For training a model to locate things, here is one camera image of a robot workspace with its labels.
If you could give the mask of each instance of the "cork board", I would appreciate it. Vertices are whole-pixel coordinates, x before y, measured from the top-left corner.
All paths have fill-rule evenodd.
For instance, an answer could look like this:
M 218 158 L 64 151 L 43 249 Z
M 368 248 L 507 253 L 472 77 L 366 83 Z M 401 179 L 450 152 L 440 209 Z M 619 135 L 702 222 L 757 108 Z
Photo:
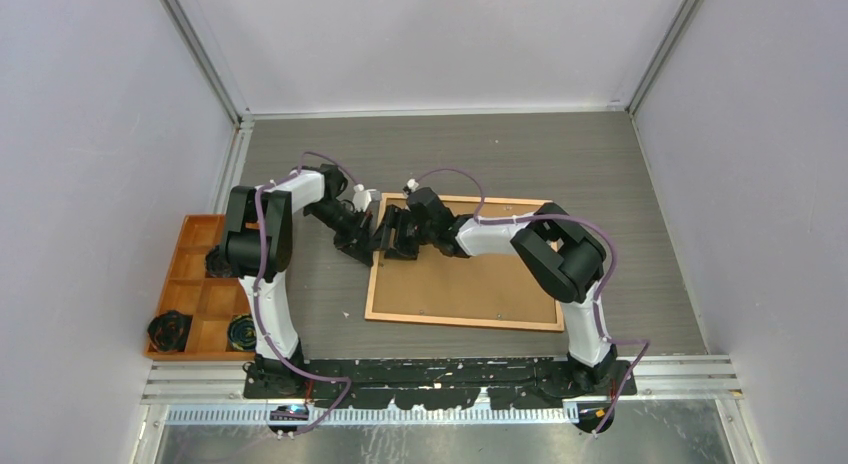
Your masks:
M 479 197 L 440 196 L 454 214 L 474 212 Z M 535 212 L 547 201 L 486 198 L 482 215 L 504 217 Z M 402 194 L 383 194 L 386 206 L 406 207 Z M 365 319 L 450 326 L 562 332 L 562 309 L 518 256 L 450 258 L 421 246 L 418 260 L 384 259 L 376 252 L 368 285 Z

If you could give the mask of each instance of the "white wall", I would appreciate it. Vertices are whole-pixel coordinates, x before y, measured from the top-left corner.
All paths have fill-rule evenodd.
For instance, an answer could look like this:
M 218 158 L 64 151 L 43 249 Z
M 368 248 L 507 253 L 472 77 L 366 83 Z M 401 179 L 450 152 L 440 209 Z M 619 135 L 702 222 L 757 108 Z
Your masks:
M 231 125 L 158 0 L 0 0 L 0 96 L 0 460 L 127 462 Z
M 623 107 L 682 0 L 181 0 L 253 113 Z
M 705 0 L 637 116 L 767 462 L 848 453 L 848 0 Z

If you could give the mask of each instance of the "white vent strip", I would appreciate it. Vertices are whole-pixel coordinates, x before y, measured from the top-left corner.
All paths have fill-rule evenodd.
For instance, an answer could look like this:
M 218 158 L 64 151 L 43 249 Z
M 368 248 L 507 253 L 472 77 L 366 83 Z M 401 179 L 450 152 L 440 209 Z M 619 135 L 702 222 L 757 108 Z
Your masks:
M 244 404 L 238 409 L 232 405 L 171 405 L 167 424 L 177 426 L 251 426 L 268 424 L 270 413 L 276 409 L 272 404 Z M 326 412 L 312 409 L 310 421 Z M 507 409 L 491 410 L 488 404 L 476 404 L 468 409 L 427 411 L 389 409 L 337 409 L 321 425 L 326 426 L 375 426 L 375 425 L 436 425 L 436 424 L 555 424 L 575 423 L 578 420 L 577 405 L 567 403 L 559 409 Z

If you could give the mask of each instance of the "wooden tray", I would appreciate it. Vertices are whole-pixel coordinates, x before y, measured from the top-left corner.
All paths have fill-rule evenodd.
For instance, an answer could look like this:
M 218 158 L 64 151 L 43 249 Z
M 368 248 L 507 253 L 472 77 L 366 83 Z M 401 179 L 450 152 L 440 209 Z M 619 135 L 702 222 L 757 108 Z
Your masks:
M 238 279 L 208 277 L 206 253 L 221 239 L 223 215 L 186 216 L 162 287 L 156 315 L 176 310 L 192 316 L 184 352 L 159 352 L 148 341 L 144 355 L 160 361 L 248 361 L 227 341 L 234 316 L 250 313 Z
M 454 214 L 470 214 L 479 197 L 440 196 Z M 482 215 L 504 217 L 535 212 L 548 201 L 487 198 Z M 383 194 L 388 204 L 406 206 L 402 194 Z M 365 319 L 451 326 L 562 332 L 562 309 L 539 287 L 518 256 L 450 258 L 421 246 L 418 260 L 384 259 L 375 253 Z

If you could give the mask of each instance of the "gray wood grain tabletop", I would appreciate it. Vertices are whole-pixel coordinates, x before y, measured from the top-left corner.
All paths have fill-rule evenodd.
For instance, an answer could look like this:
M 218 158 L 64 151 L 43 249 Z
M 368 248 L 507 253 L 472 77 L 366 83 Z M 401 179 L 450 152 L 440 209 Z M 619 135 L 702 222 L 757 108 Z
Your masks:
M 610 333 L 650 338 L 650 354 L 705 352 L 627 114 L 257 121 L 242 184 L 285 176 L 304 150 L 331 155 L 366 187 L 383 192 L 399 192 L 410 177 L 430 169 L 460 167 L 489 196 L 555 201 L 604 228 L 618 248 L 619 267 L 603 296 Z M 458 175 L 436 174 L 426 184 L 442 194 L 477 195 Z M 365 321 L 369 269 L 336 251 L 332 231 L 314 218 L 295 221 L 288 296 L 307 358 L 547 356 L 568 350 L 561 333 Z

